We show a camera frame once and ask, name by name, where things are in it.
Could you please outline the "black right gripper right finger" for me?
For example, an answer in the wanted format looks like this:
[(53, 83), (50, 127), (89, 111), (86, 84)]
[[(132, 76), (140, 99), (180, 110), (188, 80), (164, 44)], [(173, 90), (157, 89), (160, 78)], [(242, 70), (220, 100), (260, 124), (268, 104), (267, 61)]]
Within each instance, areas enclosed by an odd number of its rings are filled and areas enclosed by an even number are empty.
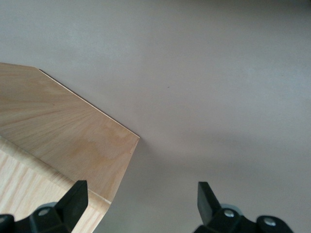
[(232, 206), (220, 205), (207, 182), (198, 183), (197, 206), (203, 222), (196, 233), (290, 233), (292, 229), (275, 216), (248, 220)]

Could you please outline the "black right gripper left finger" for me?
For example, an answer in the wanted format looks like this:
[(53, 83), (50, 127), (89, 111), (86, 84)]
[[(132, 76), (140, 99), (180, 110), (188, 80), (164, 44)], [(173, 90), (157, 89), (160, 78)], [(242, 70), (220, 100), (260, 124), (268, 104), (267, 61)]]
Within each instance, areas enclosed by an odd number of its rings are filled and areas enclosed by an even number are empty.
[(77, 181), (56, 203), (44, 204), (26, 218), (15, 221), (11, 214), (1, 214), (2, 233), (70, 233), (88, 206), (86, 180)]

